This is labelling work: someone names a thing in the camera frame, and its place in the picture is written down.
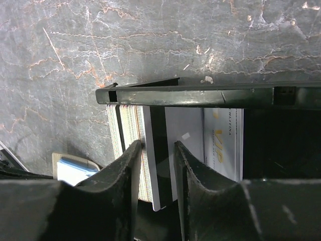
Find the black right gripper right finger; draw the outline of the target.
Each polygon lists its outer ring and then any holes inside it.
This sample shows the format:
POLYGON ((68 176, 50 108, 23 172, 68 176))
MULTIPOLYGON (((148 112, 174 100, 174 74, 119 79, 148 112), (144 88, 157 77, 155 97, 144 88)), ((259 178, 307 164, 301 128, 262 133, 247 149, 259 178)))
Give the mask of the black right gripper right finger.
POLYGON ((319 179, 232 181, 174 146, 183 240, 320 240, 319 179))

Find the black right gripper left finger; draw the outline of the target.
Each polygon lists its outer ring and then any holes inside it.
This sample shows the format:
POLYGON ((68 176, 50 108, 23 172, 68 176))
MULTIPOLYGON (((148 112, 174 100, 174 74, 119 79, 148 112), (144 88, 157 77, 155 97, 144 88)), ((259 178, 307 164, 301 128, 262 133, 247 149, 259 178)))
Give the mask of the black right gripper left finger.
POLYGON ((141 142, 76 186, 1 180, 1 240, 133 240, 141 142))

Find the beige leather card holder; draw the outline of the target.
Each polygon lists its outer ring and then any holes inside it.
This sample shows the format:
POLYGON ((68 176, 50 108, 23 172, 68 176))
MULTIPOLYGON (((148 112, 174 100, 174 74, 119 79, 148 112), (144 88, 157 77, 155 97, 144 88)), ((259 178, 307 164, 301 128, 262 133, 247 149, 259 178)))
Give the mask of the beige leather card holder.
POLYGON ((53 178, 71 186, 86 180, 101 170, 96 163, 70 154, 52 153, 53 178))

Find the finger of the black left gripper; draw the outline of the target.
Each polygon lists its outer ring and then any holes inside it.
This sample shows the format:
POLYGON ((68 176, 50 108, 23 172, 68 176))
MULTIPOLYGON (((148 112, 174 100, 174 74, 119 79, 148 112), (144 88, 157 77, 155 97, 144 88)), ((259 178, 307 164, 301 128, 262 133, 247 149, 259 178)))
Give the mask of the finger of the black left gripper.
POLYGON ((54 179, 53 176, 31 173, 19 168, 10 166, 7 161, 1 161, 1 180, 42 180, 54 179))

